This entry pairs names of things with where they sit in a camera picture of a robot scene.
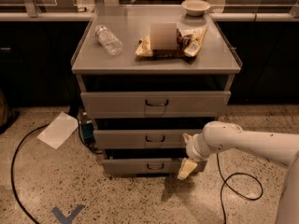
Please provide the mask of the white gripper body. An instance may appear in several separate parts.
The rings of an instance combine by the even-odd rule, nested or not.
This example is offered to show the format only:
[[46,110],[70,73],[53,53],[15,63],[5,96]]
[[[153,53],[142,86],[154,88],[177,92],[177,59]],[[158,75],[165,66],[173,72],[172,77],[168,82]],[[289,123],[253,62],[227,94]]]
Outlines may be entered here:
[[186,153],[194,161],[204,161],[209,157],[207,143],[200,133],[191,135],[191,141],[186,144]]

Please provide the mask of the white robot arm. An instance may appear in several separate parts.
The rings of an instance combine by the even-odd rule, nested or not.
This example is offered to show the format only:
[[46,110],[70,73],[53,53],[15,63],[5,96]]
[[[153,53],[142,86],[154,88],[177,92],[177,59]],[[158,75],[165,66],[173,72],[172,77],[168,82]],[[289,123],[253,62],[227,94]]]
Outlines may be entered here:
[[252,153],[288,168],[278,204],[276,224],[299,224],[299,135],[243,130],[234,123],[211,121],[203,131],[183,134],[187,157],[178,179],[184,180],[201,161],[230,148]]

